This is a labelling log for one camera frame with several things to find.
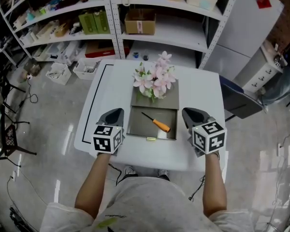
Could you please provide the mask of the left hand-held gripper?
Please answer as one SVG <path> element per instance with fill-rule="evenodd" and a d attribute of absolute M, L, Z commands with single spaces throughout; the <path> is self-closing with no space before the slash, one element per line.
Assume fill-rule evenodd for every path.
<path fill-rule="evenodd" d="M 123 144 L 124 110 L 116 108 L 103 114 L 96 123 L 92 134 L 92 152 L 116 155 Z"/>

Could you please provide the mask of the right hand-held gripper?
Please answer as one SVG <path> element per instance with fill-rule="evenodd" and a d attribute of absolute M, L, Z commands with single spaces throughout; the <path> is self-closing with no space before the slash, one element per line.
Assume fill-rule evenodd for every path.
<path fill-rule="evenodd" d="M 182 117 L 197 157 L 208 154 L 219 157 L 219 150 L 225 147 L 227 129 L 207 112 L 196 108 L 183 108 Z"/>

